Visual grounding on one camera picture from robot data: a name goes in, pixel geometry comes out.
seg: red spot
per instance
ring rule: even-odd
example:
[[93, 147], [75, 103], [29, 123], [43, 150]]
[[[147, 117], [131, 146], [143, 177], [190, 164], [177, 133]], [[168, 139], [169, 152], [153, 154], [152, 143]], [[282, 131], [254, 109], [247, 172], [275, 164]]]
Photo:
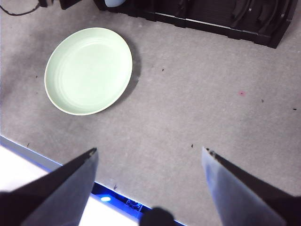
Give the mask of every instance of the red spot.
[[244, 97], [244, 96], [246, 95], [246, 92], [244, 92], [244, 91], [239, 91], [238, 94]]

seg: light green plate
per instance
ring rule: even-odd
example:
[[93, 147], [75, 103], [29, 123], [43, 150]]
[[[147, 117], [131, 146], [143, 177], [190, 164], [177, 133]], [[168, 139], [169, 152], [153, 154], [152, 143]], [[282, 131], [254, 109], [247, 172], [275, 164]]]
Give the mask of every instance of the light green plate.
[[113, 104], [132, 73], [132, 55], [117, 33], [105, 28], [78, 31], [54, 50], [45, 70], [45, 89], [63, 112], [88, 115]]

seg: black furniture base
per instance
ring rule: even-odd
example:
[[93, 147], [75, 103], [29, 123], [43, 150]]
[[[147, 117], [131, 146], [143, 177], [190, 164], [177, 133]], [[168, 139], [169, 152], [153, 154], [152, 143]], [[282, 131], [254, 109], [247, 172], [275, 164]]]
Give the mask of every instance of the black furniture base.
[[286, 32], [298, 0], [126, 0], [100, 10], [143, 17], [179, 27], [226, 35], [276, 48]]

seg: blue led light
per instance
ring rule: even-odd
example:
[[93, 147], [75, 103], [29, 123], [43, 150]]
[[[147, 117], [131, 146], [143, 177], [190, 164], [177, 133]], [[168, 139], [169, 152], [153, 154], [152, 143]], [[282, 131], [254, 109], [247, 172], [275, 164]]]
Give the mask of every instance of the blue led light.
[[100, 200], [103, 202], [109, 202], [109, 201], [111, 201], [111, 198], [108, 196], [105, 196], [105, 197], [101, 197]]

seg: gray object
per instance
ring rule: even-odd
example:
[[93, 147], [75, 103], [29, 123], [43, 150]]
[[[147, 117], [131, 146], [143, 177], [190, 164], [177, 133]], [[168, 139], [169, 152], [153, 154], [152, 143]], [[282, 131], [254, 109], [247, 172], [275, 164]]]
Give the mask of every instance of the gray object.
[[107, 7], [117, 7], [124, 3], [126, 0], [104, 0]]
[[300, 197], [293, 197], [257, 179], [204, 148], [202, 165], [224, 226], [301, 224]]
[[96, 148], [10, 193], [0, 193], [0, 222], [10, 226], [77, 226], [94, 185]]

